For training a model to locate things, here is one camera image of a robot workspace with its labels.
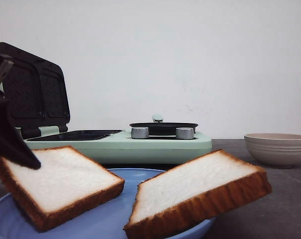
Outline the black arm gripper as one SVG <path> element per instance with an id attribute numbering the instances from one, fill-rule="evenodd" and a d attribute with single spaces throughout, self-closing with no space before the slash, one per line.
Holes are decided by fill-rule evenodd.
<path id="1" fill-rule="evenodd" d="M 0 84 L 13 67 L 13 59 L 9 55 L 0 54 Z M 39 169 L 40 161 L 24 143 L 8 117 L 8 100 L 0 90 L 0 158 L 4 157 L 11 162 L 31 169 Z"/>

